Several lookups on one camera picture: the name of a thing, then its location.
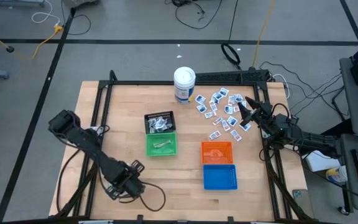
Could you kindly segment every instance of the orange bin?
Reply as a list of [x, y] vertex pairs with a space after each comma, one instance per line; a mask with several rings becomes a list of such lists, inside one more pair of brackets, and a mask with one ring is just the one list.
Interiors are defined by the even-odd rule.
[[233, 164], [233, 151], [229, 141], [201, 143], [202, 164]]

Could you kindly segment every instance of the blue bin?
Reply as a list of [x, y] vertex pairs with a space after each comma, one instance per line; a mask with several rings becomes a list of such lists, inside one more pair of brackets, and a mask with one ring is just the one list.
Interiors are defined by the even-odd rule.
[[205, 190], [237, 190], [236, 166], [204, 165], [204, 189]]

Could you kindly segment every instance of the black wire basket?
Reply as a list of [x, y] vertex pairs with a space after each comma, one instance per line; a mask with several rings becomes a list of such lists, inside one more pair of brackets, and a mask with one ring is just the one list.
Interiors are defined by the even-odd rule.
[[168, 128], [160, 133], [169, 133], [169, 132], [173, 132], [174, 130], [177, 129], [177, 127], [175, 126], [175, 118], [173, 117], [173, 111], [166, 111], [166, 112], [160, 112], [160, 113], [154, 113], [154, 114], [146, 114], [144, 116], [144, 126], [145, 126], [145, 130], [146, 130], [146, 134], [150, 134], [149, 120], [152, 118], [157, 119], [159, 116], [161, 116], [163, 119], [168, 119], [168, 122], [172, 123], [171, 128]]

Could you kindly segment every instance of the green bin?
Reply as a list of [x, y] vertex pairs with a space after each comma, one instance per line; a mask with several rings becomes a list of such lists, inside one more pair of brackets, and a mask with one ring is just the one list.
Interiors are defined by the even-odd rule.
[[[155, 148], [154, 144], [171, 141], [162, 147]], [[161, 133], [146, 134], [146, 155], [147, 156], [174, 156], [177, 151], [177, 134]]]

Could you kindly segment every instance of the wooden table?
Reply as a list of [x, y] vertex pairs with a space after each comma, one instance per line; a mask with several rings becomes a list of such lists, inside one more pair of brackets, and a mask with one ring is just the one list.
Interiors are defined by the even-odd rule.
[[[98, 82], [83, 82], [82, 84], [75, 110], [81, 118], [82, 127], [90, 124], [97, 86]], [[218, 91], [220, 87], [196, 86], [195, 95], [205, 96], [208, 102], [212, 93]], [[252, 87], [225, 87], [229, 90], [229, 95], [240, 93], [243, 96], [254, 97]], [[268, 83], [268, 93], [272, 105], [275, 103], [287, 105], [282, 83]], [[218, 116], [224, 119], [229, 117], [223, 110], [227, 105], [227, 99], [228, 97], [221, 100], [217, 111]], [[111, 200], [98, 181], [91, 218], [135, 220], [140, 214], [145, 220], [224, 221], [228, 216], [234, 217], [236, 221], [274, 220], [265, 163], [258, 157], [262, 141], [257, 125], [252, 123], [251, 129], [244, 132], [237, 123], [235, 130], [242, 136], [242, 140], [236, 142], [229, 131], [225, 133], [220, 124], [212, 125], [217, 117], [206, 119], [198, 112], [196, 105], [196, 102], [188, 105], [178, 104], [173, 97], [173, 86], [113, 86], [107, 120], [111, 129], [104, 136], [103, 151], [127, 163], [135, 159], [141, 161], [145, 166], [145, 170], [140, 175], [141, 180], [163, 188], [167, 195], [167, 202], [159, 212], [148, 211], [140, 200], [122, 204]], [[167, 157], [147, 157], [144, 115], [171, 110], [174, 112], [177, 126], [178, 154]], [[282, 107], [277, 107], [275, 112], [285, 114]], [[239, 112], [234, 113], [233, 116], [241, 120]], [[208, 136], [215, 130], [222, 133], [218, 141], [232, 142], [238, 190], [212, 191], [203, 188], [200, 143], [209, 141]], [[62, 166], [75, 151], [73, 148], [66, 148]], [[288, 150], [281, 150], [281, 155], [288, 191], [292, 193], [293, 189], [307, 189], [299, 156]], [[78, 186], [82, 162], [83, 153], [81, 152], [69, 163], [63, 175], [61, 206], [64, 206]], [[277, 193], [280, 214], [281, 217], [285, 217], [282, 197], [278, 190]], [[88, 191], [85, 190], [80, 214], [85, 210], [87, 194]], [[162, 203], [162, 194], [153, 187], [146, 187], [143, 198], [152, 208], [158, 208]], [[57, 212], [55, 200], [56, 193], [50, 209], [51, 215]]]

